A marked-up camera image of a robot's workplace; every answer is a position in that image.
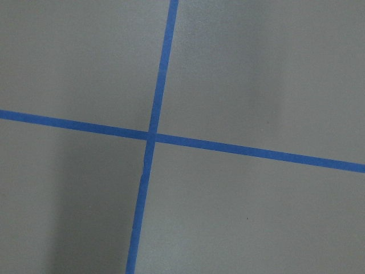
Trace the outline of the blue tape line lengthwise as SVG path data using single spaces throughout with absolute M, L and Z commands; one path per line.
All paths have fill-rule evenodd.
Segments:
M 163 103 L 163 95 L 165 89 L 165 82 L 167 78 L 169 57 L 171 53 L 171 46 L 173 41 L 173 33 L 175 29 L 178 5 L 179 1 L 169 2 L 163 45 L 161 49 L 159 70 L 157 74 L 155 93 L 153 97 L 153 105 L 151 110 L 147 140 L 144 151 L 143 171 L 141 174 L 139 189 L 136 199 L 136 206 L 133 216 L 133 225 L 132 225 L 132 232 L 129 243 L 125 273 L 134 273 L 137 262 L 137 253 L 139 249 L 139 241 L 143 223 L 144 209 L 148 193 L 149 177 L 151 174 L 153 154 L 156 144 L 156 136 L 159 127 L 160 113 Z

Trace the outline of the blue tape line crosswise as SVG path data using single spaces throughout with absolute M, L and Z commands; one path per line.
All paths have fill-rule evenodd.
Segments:
M 69 130 L 91 132 L 102 135 L 118 136 L 122 138 L 145 140 L 145 141 L 147 140 L 147 134 L 148 134 L 148 132 L 145 131 L 105 126 L 101 124 L 86 123 L 75 120 L 52 118 L 47 116 L 39 116 L 39 115 L 26 114 L 22 112 L 14 112 L 7 110 L 1 110 L 1 119 L 13 120 L 23 123 L 32 123 L 43 126 L 57 127 L 57 128 L 65 128 Z M 318 166 L 337 170 L 364 173 L 364 164 L 361 163 L 318 158 L 314 156 L 306 156 L 300 154 L 291 154 L 287 152 L 279 152 L 261 148 L 212 142 L 208 140 L 192 139 L 192 138 L 185 138 L 166 134 L 157 134 L 156 142 L 172 144 L 177 146 L 184 146 L 184 147 L 199 148 L 203 150 L 226 152 L 230 154 L 252 156 L 256 158 L 279 160 L 283 162 L 298 163 L 310 166 Z

